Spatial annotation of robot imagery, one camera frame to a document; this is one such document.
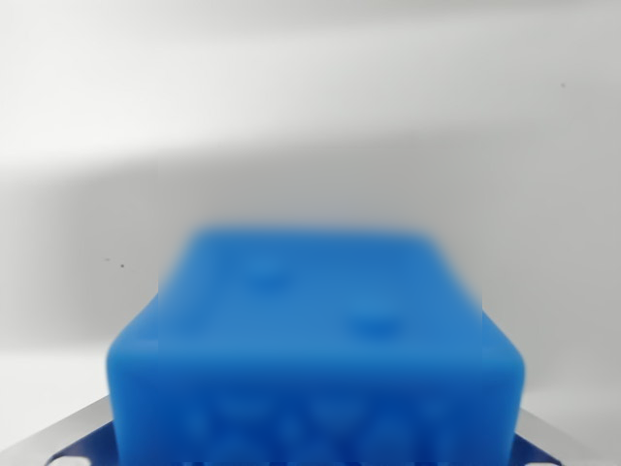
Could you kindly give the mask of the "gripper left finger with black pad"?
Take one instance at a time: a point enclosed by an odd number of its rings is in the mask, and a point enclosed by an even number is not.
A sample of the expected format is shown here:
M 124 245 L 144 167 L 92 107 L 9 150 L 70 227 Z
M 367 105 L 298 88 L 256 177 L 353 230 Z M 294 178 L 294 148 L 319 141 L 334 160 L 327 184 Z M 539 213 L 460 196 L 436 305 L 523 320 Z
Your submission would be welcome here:
M 59 420 L 1 452 L 2 465 L 47 465 L 74 442 L 113 420 L 109 396 Z

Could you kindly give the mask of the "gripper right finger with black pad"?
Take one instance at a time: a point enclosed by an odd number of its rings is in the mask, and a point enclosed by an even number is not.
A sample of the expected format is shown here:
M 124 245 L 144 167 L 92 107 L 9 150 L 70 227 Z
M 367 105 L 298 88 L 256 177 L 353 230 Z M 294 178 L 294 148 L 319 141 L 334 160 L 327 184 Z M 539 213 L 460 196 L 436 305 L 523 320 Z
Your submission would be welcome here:
M 619 465 L 521 409 L 509 465 Z

